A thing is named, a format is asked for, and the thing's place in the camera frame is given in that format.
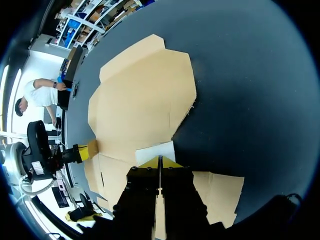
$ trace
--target table surface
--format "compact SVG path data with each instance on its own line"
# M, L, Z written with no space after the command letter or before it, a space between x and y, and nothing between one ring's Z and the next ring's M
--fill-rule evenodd
M319 155L319 80L303 38L272 1L161 0L127 17L75 74L68 144L95 137L88 103L100 68L151 34L188 53L195 77L194 108L173 137L176 161L245 177L237 222L274 195L303 195ZM72 171L85 186L83 165Z

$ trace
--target man's arm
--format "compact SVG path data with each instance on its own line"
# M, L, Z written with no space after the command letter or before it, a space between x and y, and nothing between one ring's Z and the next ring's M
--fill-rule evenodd
M49 113L49 115L51 117L53 126L56 126L57 120L56 120L56 116L54 114L54 110L52 109L51 106L46 106L45 108L47 109L47 111L48 111L48 113Z
M49 87L49 88L56 88L59 91L64 91L66 90L66 85L64 83L57 83L55 86L55 82L51 81L49 79L45 79L45 78L40 78L37 80L34 80L33 82L33 86L35 89L41 88L41 87Z

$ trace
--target white t-shirt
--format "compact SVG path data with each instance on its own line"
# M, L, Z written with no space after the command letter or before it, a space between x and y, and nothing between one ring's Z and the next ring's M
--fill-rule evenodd
M24 87L24 97L36 107L48 107L50 105L58 104L58 90L53 87L42 86L36 89L34 87L34 82L28 82Z

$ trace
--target white cable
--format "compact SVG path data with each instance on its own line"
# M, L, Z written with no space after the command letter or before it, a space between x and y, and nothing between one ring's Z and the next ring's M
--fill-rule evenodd
M21 202L22 202L22 200L24 199L24 197L26 196L26 194L22 194L19 198L18 198L18 200L16 201L16 203L15 203L15 207L17 207Z
M54 182L55 182L55 180L52 179L52 181L48 184L48 186L42 188L42 189L39 190L39 191L34 191L34 192L32 192L32 191L26 191L26 190L23 188L23 186L22 186L23 180L24 180L24 177L21 177L21 178L19 179L19 188L20 188L20 191L21 191L22 193L24 193L25 195L28 195L28 196L36 196L36 195L38 195L38 194L42 194L43 192L45 192L45 191L47 191L49 188L51 188L51 186L52 186L52 185L54 184Z

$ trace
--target black hair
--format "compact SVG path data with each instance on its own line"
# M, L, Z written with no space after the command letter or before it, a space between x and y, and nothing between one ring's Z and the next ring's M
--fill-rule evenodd
M21 103L21 100L22 100L22 98L19 98L19 99L16 101L15 107L14 107L15 113L16 113L19 117L21 117L21 116L24 114L23 112L21 112L21 110L20 110L20 108L19 108L19 104Z

